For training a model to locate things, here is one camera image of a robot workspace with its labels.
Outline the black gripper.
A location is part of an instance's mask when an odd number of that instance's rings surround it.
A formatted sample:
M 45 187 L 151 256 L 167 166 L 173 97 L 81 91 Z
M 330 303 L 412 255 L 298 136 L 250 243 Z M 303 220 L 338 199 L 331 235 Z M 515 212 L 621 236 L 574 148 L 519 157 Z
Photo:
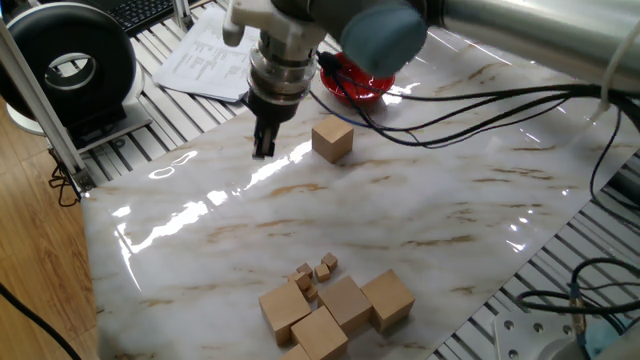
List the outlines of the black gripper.
M 299 104 L 274 104 L 250 90 L 247 105 L 256 118 L 252 157 L 254 159 L 272 157 L 280 123 L 291 120 L 295 116 Z

